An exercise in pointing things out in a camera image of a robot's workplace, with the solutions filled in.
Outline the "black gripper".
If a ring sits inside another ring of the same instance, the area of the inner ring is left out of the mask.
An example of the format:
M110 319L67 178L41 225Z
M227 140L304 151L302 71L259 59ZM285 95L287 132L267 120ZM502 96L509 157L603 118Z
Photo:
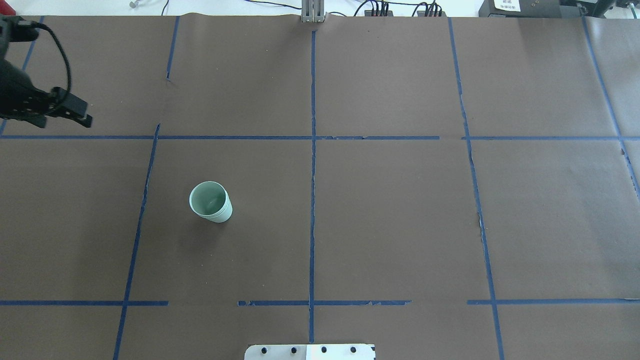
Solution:
M27 122L40 129L46 127L48 117L62 117L85 128L92 127L88 103L66 89L54 87L48 92L38 89L25 71L6 59L1 60L0 75L2 118Z

